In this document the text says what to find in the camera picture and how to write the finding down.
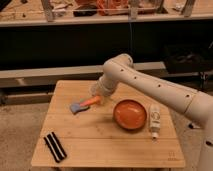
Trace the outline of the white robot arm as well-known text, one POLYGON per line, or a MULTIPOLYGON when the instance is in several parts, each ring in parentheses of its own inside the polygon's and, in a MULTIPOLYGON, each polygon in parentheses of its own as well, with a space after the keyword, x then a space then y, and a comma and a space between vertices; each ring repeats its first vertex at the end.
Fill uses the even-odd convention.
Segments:
POLYGON ((93 95, 111 96, 122 82, 162 103, 204 129, 197 171, 213 171, 213 96, 204 92, 138 72, 128 54, 103 64, 103 75, 92 86, 93 95))

